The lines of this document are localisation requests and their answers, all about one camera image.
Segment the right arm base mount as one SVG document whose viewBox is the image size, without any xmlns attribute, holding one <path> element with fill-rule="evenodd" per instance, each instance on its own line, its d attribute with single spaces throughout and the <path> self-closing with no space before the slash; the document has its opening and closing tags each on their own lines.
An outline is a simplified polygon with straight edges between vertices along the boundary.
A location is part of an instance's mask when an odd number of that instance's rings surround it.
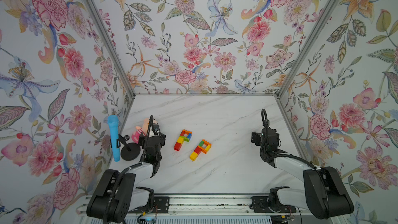
<svg viewBox="0 0 398 224">
<path fill-rule="evenodd" d="M 290 205 L 283 205 L 280 203 L 277 193 L 281 189 L 288 187 L 272 188 L 267 196 L 253 196 L 251 197 L 251 204 L 249 208 L 254 210 L 256 214 L 259 213 L 275 213 L 275 214 L 291 214 L 296 213 L 296 208 Z"/>
</svg>

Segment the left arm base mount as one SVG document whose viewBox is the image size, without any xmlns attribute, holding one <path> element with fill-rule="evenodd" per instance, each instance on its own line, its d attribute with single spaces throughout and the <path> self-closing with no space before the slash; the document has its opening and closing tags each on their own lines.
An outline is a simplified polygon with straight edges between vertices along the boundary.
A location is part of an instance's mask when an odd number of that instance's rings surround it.
<svg viewBox="0 0 398 224">
<path fill-rule="evenodd" d="M 133 190 L 129 214 L 167 214 L 170 197 L 156 195 L 153 189 L 137 187 Z"/>
</svg>

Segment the yellow square brick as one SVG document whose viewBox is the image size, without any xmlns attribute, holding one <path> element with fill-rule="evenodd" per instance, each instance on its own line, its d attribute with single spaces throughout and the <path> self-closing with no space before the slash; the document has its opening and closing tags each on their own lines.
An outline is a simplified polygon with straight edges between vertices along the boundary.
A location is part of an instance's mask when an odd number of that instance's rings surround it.
<svg viewBox="0 0 398 224">
<path fill-rule="evenodd" d="M 190 155 L 189 158 L 191 161 L 195 161 L 198 158 L 198 156 L 199 156 L 199 154 L 194 151 L 194 152 L 192 152 L 192 154 Z"/>
</svg>

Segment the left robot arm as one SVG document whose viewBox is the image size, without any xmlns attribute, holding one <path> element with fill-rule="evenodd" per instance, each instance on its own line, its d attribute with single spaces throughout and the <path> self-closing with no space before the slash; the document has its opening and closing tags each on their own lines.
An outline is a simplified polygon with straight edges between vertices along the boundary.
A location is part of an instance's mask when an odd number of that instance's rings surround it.
<svg viewBox="0 0 398 224">
<path fill-rule="evenodd" d="M 103 224 L 124 224 L 129 211 L 140 207 L 152 209 L 154 190 L 138 184 L 158 172 L 165 141 L 165 134 L 151 131 L 143 142 L 143 161 L 122 171 L 106 170 L 90 198 L 86 215 L 101 220 Z"/>
</svg>

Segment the yellow brick front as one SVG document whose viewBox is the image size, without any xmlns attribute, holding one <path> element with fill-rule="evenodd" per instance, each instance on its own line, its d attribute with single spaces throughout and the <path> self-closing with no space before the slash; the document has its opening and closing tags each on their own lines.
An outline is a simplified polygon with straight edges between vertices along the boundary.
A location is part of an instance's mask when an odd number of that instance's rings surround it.
<svg viewBox="0 0 398 224">
<path fill-rule="evenodd" d="M 178 138 L 178 140 L 177 140 L 177 143 L 179 143 L 179 144 L 183 144 L 184 143 L 184 138 L 182 137 L 182 136 L 180 136 L 179 138 Z"/>
</svg>

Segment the red square brick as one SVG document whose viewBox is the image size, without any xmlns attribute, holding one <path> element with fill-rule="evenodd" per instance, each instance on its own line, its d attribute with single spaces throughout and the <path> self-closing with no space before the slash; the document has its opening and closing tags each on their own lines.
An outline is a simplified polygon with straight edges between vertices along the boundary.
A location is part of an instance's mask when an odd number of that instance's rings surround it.
<svg viewBox="0 0 398 224">
<path fill-rule="evenodd" d="M 197 153 L 198 155 L 202 152 L 201 148 L 199 146 L 197 146 L 194 150 L 195 153 Z"/>
<path fill-rule="evenodd" d="M 181 147 L 182 147 L 182 143 L 176 142 L 176 143 L 175 143 L 175 146 L 174 146 L 174 150 L 175 150 L 175 151 L 180 151 L 180 150 L 181 150 Z"/>
</svg>

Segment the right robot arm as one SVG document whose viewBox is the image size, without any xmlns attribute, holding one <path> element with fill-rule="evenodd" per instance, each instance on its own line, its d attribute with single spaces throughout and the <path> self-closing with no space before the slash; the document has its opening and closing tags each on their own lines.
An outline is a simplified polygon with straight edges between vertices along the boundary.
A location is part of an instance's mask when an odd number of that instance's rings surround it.
<svg viewBox="0 0 398 224">
<path fill-rule="evenodd" d="M 352 214 L 354 204 L 338 171 L 318 167 L 311 161 L 288 154 L 279 148 L 275 129 L 263 128 L 251 134 L 251 142 L 260 148 L 260 158 L 271 167 L 283 170 L 303 183 L 302 189 L 279 186 L 270 189 L 263 206 L 277 212 L 285 207 L 306 209 L 318 219 Z"/>
</svg>

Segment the orange tall long brick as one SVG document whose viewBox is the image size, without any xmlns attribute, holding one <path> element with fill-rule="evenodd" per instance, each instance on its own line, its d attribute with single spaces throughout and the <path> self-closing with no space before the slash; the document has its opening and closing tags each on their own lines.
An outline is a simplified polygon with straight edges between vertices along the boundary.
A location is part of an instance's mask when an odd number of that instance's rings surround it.
<svg viewBox="0 0 398 224">
<path fill-rule="evenodd" d="M 182 130 L 182 131 L 185 132 L 185 137 L 187 137 L 189 133 L 192 133 L 191 131 L 187 131 L 187 130 Z"/>
</svg>

